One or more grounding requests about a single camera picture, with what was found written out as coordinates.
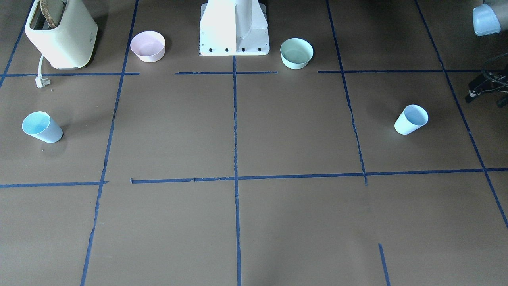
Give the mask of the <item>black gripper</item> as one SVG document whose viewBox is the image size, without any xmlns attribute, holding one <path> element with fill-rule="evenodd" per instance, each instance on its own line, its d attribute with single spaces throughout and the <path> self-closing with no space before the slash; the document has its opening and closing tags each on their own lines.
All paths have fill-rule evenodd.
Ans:
<svg viewBox="0 0 508 286">
<path fill-rule="evenodd" d="M 498 73 L 483 71 L 468 83 L 468 95 L 465 96 L 465 101 L 471 103 L 480 95 L 495 92 L 504 93 L 504 96 L 497 101 L 497 106 L 505 107 L 508 103 L 507 71 Z"/>
</svg>

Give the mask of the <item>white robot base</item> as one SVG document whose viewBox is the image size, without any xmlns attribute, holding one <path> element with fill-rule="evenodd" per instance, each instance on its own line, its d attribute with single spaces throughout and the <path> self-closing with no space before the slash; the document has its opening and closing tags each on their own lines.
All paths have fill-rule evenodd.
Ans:
<svg viewBox="0 0 508 286">
<path fill-rule="evenodd" d="M 202 56 L 267 55 L 266 6 L 257 0 L 209 0 L 201 5 L 199 35 Z"/>
</svg>

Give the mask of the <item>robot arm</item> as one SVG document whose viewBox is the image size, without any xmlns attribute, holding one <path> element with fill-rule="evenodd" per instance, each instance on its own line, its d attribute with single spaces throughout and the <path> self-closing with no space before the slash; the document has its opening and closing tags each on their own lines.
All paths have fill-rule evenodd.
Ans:
<svg viewBox="0 0 508 286">
<path fill-rule="evenodd" d="M 472 11 L 472 23 L 477 36 L 499 34 L 508 29 L 508 2 L 506 0 L 485 0 L 480 6 Z M 497 101 L 497 106 L 503 108 L 507 105 L 507 76 L 508 66 L 503 70 L 488 70 L 492 62 L 507 56 L 504 54 L 494 56 L 484 62 L 481 74 L 468 83 L 468 95 L 466 103 L 471 103 L 478 96 L 487 93 L 503 93 L 504 96 Z"/>
</svg>

